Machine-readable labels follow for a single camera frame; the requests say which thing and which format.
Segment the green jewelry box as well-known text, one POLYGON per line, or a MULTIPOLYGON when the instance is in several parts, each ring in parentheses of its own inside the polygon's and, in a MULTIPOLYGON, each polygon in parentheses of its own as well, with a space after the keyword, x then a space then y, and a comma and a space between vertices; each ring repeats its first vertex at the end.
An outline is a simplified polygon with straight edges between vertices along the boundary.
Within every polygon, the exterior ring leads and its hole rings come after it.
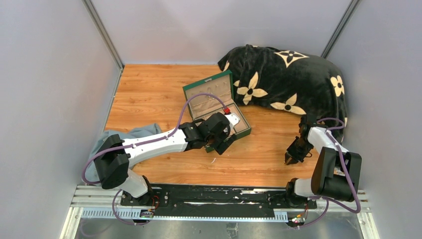
MULTIPOLYGON (((182 89, 186 100, 200 93, 212 94, 219 98, 217 100, 207 95, 198 96, 192 99, 188 103, 188 110, 193 120, 196 120, 196 117, 204 111, 210 110, 212 107, 222 108, 222 104, 220 102, 223 102, 225 106, 235 103, 234 97, 236 90, 234 89, 232 72, 230 70, 226 70, 219 74, 185 85, 182 89)), ((248 132, 236 134, 237 139, 250 135, 250 133, 246 135, 247 133, 248 132)))

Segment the green jewelry tray insert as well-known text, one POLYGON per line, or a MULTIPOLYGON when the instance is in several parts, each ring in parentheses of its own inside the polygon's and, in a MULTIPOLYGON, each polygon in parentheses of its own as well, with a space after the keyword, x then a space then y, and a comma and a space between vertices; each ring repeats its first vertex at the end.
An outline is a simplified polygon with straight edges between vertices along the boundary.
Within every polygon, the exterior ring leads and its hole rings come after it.
MULTIPOLYGON (((246 135, 248 135, 250 133, 251 127, 249 125, 249 123, 247 122, 247 120, 245 119, 244 115, 242 114, 242 112, 240 111, 239 107, 233 103, 233 104, 229 104, 227 106, 230 109, 230 112, 232 114, 236 114, 239 117, 239 123, 237 123, 234 126, 234 129, 231 130, 230 134, 239 134, 239 133, 245 133, 248 132, 246 135)), ((196 119, 204 119, 207 120, 212 114, 215 113, 224 113, 223 109, 221 107, 217 108, 217 107, 212 107, 210 110, 208 111, 204 111, 203 113, 201 113, 198 117, 196 117, 196 119)))

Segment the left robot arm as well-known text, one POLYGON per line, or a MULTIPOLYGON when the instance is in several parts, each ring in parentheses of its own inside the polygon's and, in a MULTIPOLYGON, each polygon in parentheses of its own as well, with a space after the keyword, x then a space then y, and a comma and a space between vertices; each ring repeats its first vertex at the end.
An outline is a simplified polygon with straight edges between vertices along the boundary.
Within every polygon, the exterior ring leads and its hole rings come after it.
POLYGON ((232 132, 240 118, 234 113, 217 112, 208 119, 183 123, 174 129, 143 138, 122 139, 114 134, 106 139, 93 160, 100 186, 120 189, 141 206, 152 201, 152 188, 145 176, 132 166, 160 155, 212 147, 223 154, 236 140, 232 132))

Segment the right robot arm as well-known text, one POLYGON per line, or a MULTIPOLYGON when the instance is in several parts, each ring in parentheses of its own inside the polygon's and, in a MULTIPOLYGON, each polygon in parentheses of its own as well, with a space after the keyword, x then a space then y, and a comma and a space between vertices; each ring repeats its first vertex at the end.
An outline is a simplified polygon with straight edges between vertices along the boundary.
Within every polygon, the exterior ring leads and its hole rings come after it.
POLYGON ((311 178, 293 178, 286 186, 284 201, 296 208, 304 198, 328 197, 352 202, 357 196, 362 157, 344 148, 332 135, 332 129, 313 115, 303 115, 299 123, 300 135, 285 153, 287 165, 303 162, 315 149, 319 154, 311 178))

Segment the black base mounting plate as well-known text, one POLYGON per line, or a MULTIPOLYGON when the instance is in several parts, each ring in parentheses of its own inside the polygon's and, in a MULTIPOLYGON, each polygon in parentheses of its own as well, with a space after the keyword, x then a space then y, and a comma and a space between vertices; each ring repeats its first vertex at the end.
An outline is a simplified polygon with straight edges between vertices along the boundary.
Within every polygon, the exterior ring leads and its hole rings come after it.
POLYGON ((124 192, 118 205, 152 207, 157 217, 260 219, 273 218, 276 209, 303 212, 317 208, 314 201, 292 202, 284 187, 183 184, 152 184, 152 192, 139 199, 124 192))

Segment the black floral plush blanket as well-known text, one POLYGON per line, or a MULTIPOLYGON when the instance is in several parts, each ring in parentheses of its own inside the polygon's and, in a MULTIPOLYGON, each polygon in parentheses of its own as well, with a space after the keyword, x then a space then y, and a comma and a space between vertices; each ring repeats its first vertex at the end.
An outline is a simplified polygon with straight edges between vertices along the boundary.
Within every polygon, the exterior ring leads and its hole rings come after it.
POLYGON ((238 106, 310 114, 335 128, 347 123, 344 76, 322 57, 247 44, 233 48, 217 64, 232 72, 238 106))

